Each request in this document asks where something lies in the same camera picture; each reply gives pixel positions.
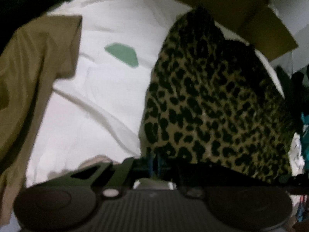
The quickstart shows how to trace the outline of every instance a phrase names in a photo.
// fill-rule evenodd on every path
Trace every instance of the leopard print pillow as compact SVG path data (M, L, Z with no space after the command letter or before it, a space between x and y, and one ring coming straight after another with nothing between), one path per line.
M198 7L177 20L152 71L142 147L272 182L291 172L290 112L252 46Z

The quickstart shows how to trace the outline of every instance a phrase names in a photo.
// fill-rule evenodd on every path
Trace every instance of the white cloth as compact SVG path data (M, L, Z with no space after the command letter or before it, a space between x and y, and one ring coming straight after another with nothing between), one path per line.
M80 53L74 78L53 85L28 164L27 187L98 155L118 162L140 155L138 134L151 70L170 27L189 9L174 0L72 0L49 13L83 16ZM239 38L220 27L227 38ZM135 49L138 67L104 50L115 42Z
M291 149L289 151L289 160L292 168L292 175L302 174L305 167L305 160L302 157L302 145L300 143L300 135L294 134Z

